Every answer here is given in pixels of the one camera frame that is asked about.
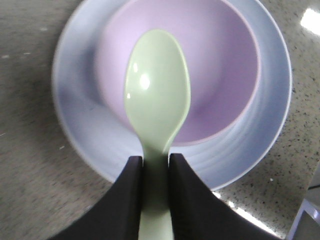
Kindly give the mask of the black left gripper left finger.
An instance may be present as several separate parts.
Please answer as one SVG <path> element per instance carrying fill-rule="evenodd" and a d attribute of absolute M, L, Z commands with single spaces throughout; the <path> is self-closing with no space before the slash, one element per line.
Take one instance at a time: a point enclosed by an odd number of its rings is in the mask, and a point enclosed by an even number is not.
<path fill-rule="evenodd" d="M 143 159 L 130 156 L 106 194 L 51 240 L 137 240 L 141 216 Z"/>

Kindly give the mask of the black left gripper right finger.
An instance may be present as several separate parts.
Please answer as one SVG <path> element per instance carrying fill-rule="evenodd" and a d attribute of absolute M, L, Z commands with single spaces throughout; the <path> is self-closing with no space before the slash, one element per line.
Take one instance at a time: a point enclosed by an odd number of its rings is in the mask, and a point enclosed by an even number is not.
<path fill-rule="evenodd" d="M 176 240 L 277 239 L 218 199 L 181 153 L 169 157 L 168 194 Z"/>

